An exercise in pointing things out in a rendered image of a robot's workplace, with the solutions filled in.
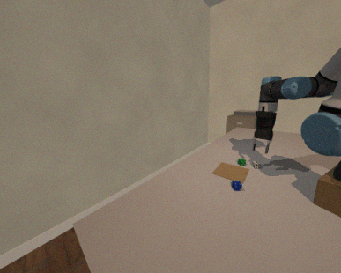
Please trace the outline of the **beige die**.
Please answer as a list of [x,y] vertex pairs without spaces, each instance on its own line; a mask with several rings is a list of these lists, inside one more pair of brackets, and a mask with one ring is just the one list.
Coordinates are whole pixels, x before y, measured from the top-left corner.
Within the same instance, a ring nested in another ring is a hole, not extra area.
[[261,168],[261,163],[259,161],[253,161],[252,167],[254,167],[254,168]]

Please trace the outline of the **tan square mat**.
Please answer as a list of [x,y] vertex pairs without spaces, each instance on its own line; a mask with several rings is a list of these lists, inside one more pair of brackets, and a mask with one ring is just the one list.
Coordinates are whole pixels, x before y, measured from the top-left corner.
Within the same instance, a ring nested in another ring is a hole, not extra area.
[[213,172],[218,176],[227,178],[232,181],[240,181],[243,184],[245,178],[248,174],[247,168],[243,168],[240,166],[234,166],[227,163],[221,163]]

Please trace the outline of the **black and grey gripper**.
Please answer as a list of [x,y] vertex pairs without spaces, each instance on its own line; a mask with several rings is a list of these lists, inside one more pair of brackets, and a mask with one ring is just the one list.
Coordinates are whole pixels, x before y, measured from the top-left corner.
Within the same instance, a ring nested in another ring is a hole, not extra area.
[[[265,154],[268,153],[269,145],[273,138],[272,129],[275,125],[276,114],[277,114],[275,112],[277,112],[277,109],[278,109],[278,103],[259,103],[258,111],[256,111],[256,117],[257,117],[256,131],[252,139],[253,140],[252,151],[255,150],[256,139],[260,138],[260,139],[268,140]],[[261,113],[257,113],[257,112],[261,112]],[[262,117],[262,118],[258,118],[258,117]]]

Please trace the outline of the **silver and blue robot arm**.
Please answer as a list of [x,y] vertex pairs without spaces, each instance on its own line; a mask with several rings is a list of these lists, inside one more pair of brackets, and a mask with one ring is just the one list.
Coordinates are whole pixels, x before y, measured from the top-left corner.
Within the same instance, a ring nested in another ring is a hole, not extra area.
[[[265,77],[259,103],[278,103],[278,99],[322,98],[318,110],[301,125],[306,146],[324,156],[341,157],[341,48],[315,77]],[[276,81],[276,82],[275,82]],[[312,89],[311,89],[312,88]],[[336,89],[335,89],[336,88]]]

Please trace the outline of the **green die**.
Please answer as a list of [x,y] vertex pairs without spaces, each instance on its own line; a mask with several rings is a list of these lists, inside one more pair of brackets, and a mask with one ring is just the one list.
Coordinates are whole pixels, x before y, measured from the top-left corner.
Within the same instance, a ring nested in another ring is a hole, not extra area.
[[245,166],[246,165],[246,160],[245,159],[238,159],[238,164],[240,166]]

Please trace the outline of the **blue die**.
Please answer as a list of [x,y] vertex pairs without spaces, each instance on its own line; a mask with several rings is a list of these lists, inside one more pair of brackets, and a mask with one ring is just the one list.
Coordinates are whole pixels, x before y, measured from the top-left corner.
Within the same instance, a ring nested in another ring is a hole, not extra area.
[[232,188],[234,191],[241,191],[242,184],[240,181],[232,181]]

